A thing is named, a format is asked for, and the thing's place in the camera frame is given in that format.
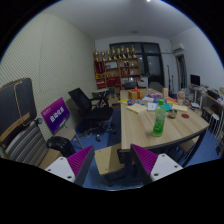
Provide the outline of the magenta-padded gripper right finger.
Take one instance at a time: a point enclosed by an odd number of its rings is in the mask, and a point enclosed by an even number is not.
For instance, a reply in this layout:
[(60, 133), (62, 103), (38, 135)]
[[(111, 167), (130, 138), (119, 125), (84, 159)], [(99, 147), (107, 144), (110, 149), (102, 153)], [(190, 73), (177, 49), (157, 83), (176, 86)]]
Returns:
[(157, 155), (135, 144), (131, 145), (130, 153), (144, 185), (182, 169), (182, 166), (165, 153)]

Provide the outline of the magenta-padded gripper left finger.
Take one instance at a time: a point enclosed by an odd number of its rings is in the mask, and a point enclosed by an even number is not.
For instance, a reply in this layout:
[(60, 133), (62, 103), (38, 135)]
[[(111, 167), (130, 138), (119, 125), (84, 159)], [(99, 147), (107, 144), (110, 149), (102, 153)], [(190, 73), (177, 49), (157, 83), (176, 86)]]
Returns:
[(46, 171), (82, 186), (94, 155), (94, 146), (90, 145), (69, 157), (59, 157), (46, 168)]

